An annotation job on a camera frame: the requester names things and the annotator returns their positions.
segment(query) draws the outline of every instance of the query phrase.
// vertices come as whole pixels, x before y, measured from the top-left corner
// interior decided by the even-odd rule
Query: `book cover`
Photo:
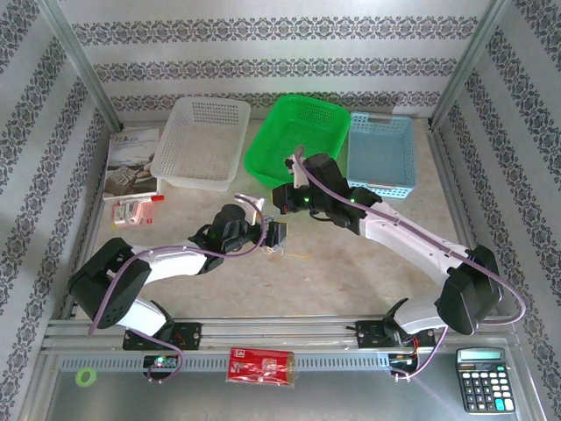
[[[135,130],[111,137],[103,199],[153,196],[160,181],[150,171],[160,129]]]

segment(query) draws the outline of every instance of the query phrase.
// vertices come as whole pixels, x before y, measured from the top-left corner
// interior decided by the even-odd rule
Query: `red package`
[[[271,349],[232,348],[227,382],[295,384],[295,353]]]

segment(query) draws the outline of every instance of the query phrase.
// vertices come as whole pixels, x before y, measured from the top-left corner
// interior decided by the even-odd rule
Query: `calculator display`
[[[501,359],[501,351],[471,351],[465,350],[460,351],[459,358],[463,361],[466,360],[500,360]]]

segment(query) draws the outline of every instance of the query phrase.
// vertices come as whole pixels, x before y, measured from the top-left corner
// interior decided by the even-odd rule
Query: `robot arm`
[[[445,325],[463,334],[473,334],[500,301],[501,290],[495,281],[450,256],[450,252],[458,253],[498,273],[493,253],[488,249],[477,246],[474,250],[468,250],[465,246],[441,239],[408,221],[372,191],[350,188],[337,163],[325,153],[310,156],[303,162],[304,167],[336,194],[352,203],[371,208],[376,213],[390,215],[397,222],[388,222],[386,218],[366,213],[327,195],[300,170],[294,156],[286,164],[289,172],[294,174],[295,181],[294,184],[284,184],[273,190],[273,204],[280,209],[281,214],[306,210],[314,217],[323,212],[335,225],[389,247],[418,266],[442,288],[440,296],[406,298],[388,312],[384,318],[385,332],[395,343],[399,344],[421,330]],[[448,253],[415,235],[404,225],[414,227],[425,238],[441,243]]]
[[[245,196],[258,209],[264,199]],[[121,325],[156,339],[169,341],[174,321],[154,301],[138,299],[140,290],[150,282],[177,275],[203,275],[220,266],[224,258],[209,256],[205,251],[227,254],[236,252],[244,244],[257,244],[261,225],[255,224],[255,210],[246,212],[236,204],[226,204],[215,215],[212,224],[203,226],[196,235],[173,247],[169,253],[144,253],[123,272],[110,300],[103,310],[98,327],[105,329]],[[262,246],[278,246],[286,237],[286,225],[271,222],[266,227]],[[190,250],[181,251],[181,246]],[[123,239],[109,240],[68,282],[70,295],[94,320],[112,281],[112,276],[134,255],[148,247],[129,246]]]

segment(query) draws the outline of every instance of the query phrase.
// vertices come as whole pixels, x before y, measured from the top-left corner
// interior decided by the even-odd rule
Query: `striped wall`
[[[512,2],[438,128],[473,235],[528,305],[516,329],[548,419],[561,419],[559,28],[561,2]]]
[[[0,420],[18,419],[73,271],[108,131],[37,5],[0,0]]]
[[[60,2],[126,123],[180,96],[247,101],[264,117],[302,92],[429,117],[489,0]]]

